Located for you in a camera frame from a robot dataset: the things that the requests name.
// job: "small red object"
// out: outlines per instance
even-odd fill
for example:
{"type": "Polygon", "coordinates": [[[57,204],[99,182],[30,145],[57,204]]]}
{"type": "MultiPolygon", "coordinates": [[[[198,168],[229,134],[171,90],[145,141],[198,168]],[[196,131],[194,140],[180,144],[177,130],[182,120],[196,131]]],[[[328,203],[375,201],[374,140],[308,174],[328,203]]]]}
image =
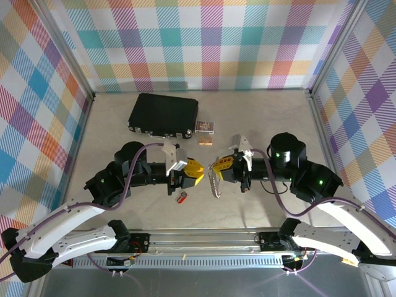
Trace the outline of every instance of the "small red object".
{"type": "Polygon", "coordinates": [[[180,194],[180,196],[176,199],[177,203],[178,203],[178,204],[183,203],[183,201],[186,200],[187,196],[188,196],[188,194],[187,194],[186,192],[183,191],[183,192],[180,194]]]}

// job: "beige table surface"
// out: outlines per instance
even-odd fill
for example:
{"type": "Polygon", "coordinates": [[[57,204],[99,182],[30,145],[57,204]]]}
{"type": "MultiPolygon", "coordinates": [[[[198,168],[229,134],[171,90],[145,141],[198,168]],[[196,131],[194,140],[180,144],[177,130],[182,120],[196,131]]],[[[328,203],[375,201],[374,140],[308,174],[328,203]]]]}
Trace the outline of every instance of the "beige table surface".
{"type": "MultiPolygon", "coordinates": [[[[177,92],[163,93],[199,101],[198,119],[215,121],[212,146],[200,146],[198,134],[192,139],[173,139],[205,167],[217,156],[230,154],[230,138],[234,134],[247,137],[254,148],[265,150],[271,138],[280,132],[290,132],[307,145],[309,160],[324,164],[314,123],[303,91],[250,92],[177,92]]],[[[85,182],[113,160],[114,153],[125,143],[136,140],[143,144],[163,142],[161,139],[138,135],[127,127],[127,120],[136,102],[137,93],[99,93],[93,103],[84,138],[77,157],[67,200],[86,195],[85,182]]],[[[165,155],[160,148],[151,148],[147,161],[161,162],[165,155]]],[[[252,190],[242,194],[239,184],[220,183],[222,196],[212,196],[205,178],[187,189],[188,198],[182,204],[175,201],[181,190],[167,196],[166,185],[132,189],[132,196],[114,211],[105,212],[79,228],[99,227],[112,219],[121,219],[128,228],[239,228],[281,226],[285,216],[273,195],[266,193],[258,181],[252,190]]],[[[282,195],[289,210],[299,212],[308,205],[289,192],[282,195]]],[[[301,219],[315,226],[339,226],[336,219],[319,209],[301,219]]]]}

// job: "colorful plaid backdrop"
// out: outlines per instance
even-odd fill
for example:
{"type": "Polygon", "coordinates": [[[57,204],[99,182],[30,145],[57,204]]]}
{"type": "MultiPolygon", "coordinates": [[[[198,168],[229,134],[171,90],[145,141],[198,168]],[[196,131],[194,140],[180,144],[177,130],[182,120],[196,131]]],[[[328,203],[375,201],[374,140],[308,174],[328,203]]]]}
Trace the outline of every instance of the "colorful plaid backdrop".
{"type": "Polygon", "coordinates": [[[371,0],[318,104],[344,182],[396,226],[396,0],[371,0]]]}
{"type": "Polygon", "coordinates": [[[354,1],[47,3],[95,90],[141,92],[306,87],[354,1]]]}
{"type": "MultiPolygon", "coordinates": [[[[28,0],[2,0],[0,232],[26,227],[62,196],[86,97],[28,0]]],[[[11,272],[8,260],[0,265],[0,278],[11,272]]],[[[12,277],[0,296],[19,296],[22,288],[12,277]]]]}

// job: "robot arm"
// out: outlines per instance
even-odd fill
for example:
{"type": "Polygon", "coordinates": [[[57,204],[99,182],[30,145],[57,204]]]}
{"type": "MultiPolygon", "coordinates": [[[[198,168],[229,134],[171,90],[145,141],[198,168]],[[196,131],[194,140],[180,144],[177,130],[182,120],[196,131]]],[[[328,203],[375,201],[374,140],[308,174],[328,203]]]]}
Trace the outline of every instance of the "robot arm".
{"type": "Polygon", "coordinates": [[[199,183],[204,173],[198,162],[188,158],[178,145],[159,145],[166,155],[164,163],[147,163],[144,146],[130,142],[115,153],[114,161],[86,182],[87,191],[81,197],[71,199],[24,229],[5,230],[2,240],[11,252],[11,266],[17,276],[23,282],[31,282],[73,257],[98,250],[125,250],[130,234],[122,221],[113,220],[82,234],[72,230],[105,210],[118,208],[122,199],[131,195],[129,187],[166,184],[171,195],[176,188],[185,189],[199,183]]]}
{"type": "MultiPolygon", "coordinates": [[[[252,180],[269,180],[264,158],[251,158],[255,150],[246,138],[234,136],[232,143],[230,148],[234,149],[234,154],[212,165],[220,179],[241,183],[241,192],[250,190],[252,180]]],[[[342,180],[327,167],[309,161],[303,142],[289,133],[278,134],[272,138],[267,155],[270,155],[270,170],[276,181],[290,182],[290,191],[297,198],[318,206],[352,232],[323,231],[296,218],[287,218],[278,234],[286,248],[297,244],[320,249],[359,263],[362,268],[368,264],[376,265],[376,269],[396,266],[395,228],[382,224],[381,219],[362,204],[332,199],[337,188],[342,186],[342,180]]],[[[382,276],[379,279],[396,278],[393,272],[385,278],[382,276]]]]}

